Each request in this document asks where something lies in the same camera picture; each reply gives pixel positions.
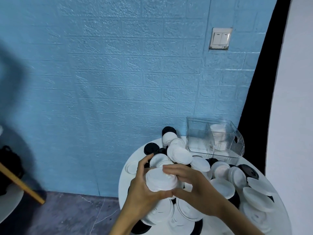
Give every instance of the blue brick wall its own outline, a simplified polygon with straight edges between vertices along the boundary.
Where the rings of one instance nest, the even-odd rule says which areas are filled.
[[[164,126],[237,125],[275,3],[0,0],[15,56],[0,62],[1,121],[29,147],[26,170],[47,190],[117,196],[127,158]],[[228,51],[208,51],[213,27],[233,27]],[[23,81],[3,73],[14,61]]]

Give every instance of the floor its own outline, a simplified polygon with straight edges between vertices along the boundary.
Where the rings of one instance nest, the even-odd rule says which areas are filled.
[[[0,224],[1,235],[106,235],[117,219],[118,198],[44,192],[44,205],[24,194]]]

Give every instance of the left hand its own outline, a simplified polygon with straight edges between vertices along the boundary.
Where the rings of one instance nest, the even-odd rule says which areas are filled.
[[[129,192],[121,211],[121,214],[126,214],[134,222],[145,217],[159,200],[173,196],[171,190],[152,192],[146,186],[144,165],[153,155],[147,155],[139,161],[136,177],[131,181]]]

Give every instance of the table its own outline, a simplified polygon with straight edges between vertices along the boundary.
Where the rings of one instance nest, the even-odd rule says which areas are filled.
[[[0,196],[0,223],[3,222],[18,206],[24,191],[12,183],[7,187],[7,193]]]
[[[160,148],[162,147],[161,138],[156,139],[156,140],[151,141],[151,142],[156,143],[157,145],[159,145]],[[145,154],[143,153],[144,146],[145,145],[143,145],[139,149],[137,149],[128,158],[126,164],[129,162],[132,162],[132,161],[139,161],[142,158],[144,158],[145,157]],[[201,156],[203,156],[204,158],[211,158],[212,157],[212,155],[210,155],[210,154],[201,154]],[[264,181],[269,183],[267,178],[255,166],[253,166],[250,162],[248,162],[246,159],[239,158],[236,161],[237,161],[236,165],[247,164],[247,165],[251,166],[259,174],[260,180],[264,180]],[[127,197],[127,191],[128,191],[129,186],[130,186],[131,180],[135,177],[135,175],[128,174],[125,171],[125,165],[124,165],[122,173],[120,175],[119,186],[118,186],[119,207],[121,209],[125,203],[125,200]],[[241,193],[239,193],[239,196],[240,196],[241,202],[245,200]],[[286,208],[285,208],[280,196],[278,194],[275,194],[275,195],[273,195],[273,199],[275,201],[276,209],[273,213],[268,213],[268,218],[269,218],[268,220],[270,222],[272,230],[270,232],[268,232],[267,235],[277,235],[277,234],[292,235],[291,223],[290,223]],[[203,234],[203,235],[204,234],[205,235],[208,235],[208,234],[209,235],[227,234],[227,232],[228,232],[227,228],[223,229],[223,231],[221,231],[215,225],[213,225],[216,223],[216,219],[217,218],[212,217],[212,216],[205,216],[203,218],[203,228],[202,228],[201,234]],[[158,223],[155,226],[152,226],[152,228],[145,234],[146,235],[159,235],[159,234],[170,235],[171,232],[167,226],[167,222],[162,222],[162,223]]]

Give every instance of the white backdrop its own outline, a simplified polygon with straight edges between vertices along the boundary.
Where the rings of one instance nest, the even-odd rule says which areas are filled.
[[[266,176],[293,234],[313,234],[313,0],[292,0],[269,123]]]

